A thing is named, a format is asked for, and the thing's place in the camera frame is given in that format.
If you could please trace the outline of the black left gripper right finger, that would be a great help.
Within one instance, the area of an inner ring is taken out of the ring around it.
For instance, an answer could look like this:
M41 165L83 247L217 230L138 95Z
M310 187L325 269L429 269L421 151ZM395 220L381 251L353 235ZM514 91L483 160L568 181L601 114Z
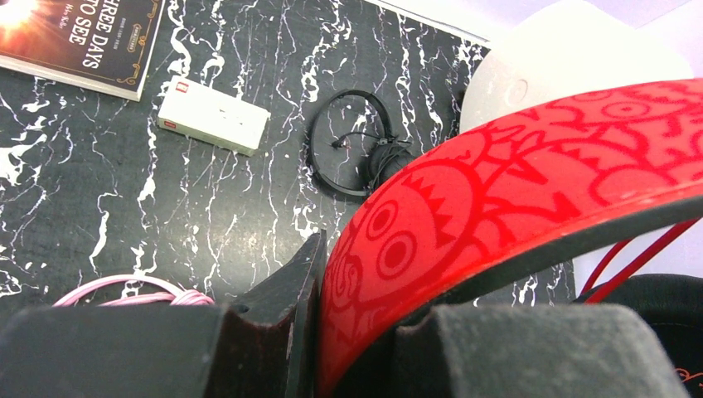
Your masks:
M338 397L685 397L655 332L619 305L432 308L353 366Z

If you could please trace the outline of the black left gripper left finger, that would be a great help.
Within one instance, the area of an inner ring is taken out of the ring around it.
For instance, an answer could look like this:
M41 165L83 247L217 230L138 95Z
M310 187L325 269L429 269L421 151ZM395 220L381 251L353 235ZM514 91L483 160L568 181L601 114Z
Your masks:
M44 307L1 331L4 397L310 397L327 237L217 305Z

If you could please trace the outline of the black on-ear headphones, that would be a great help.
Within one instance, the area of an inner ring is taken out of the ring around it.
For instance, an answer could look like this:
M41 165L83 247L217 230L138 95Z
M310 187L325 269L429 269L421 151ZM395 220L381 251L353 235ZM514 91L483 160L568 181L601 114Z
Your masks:
M350 131L332 140L319 138L318 123L329 113L334 103L350 98L361 99L371 107L377 116L379 128L375 132ZM314 179L326 194L362 201L416 159L410 151L412 145L409 140L399 138L395 134L390 113L375 94L364 90L346 89L336 92L317 107L308 127L307 158ZM352 186L345 186L324 172L319 160L320 146L329 147L334 153L360 156L355 166L356 182Z

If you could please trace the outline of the red and black headphones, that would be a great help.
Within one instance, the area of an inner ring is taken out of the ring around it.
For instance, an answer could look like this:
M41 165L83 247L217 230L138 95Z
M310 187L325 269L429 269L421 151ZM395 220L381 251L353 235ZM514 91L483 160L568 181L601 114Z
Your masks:
M322 282L315 392L375 387L385 337L600 247L702 216L702 81L593 91L429 150L356 211Z

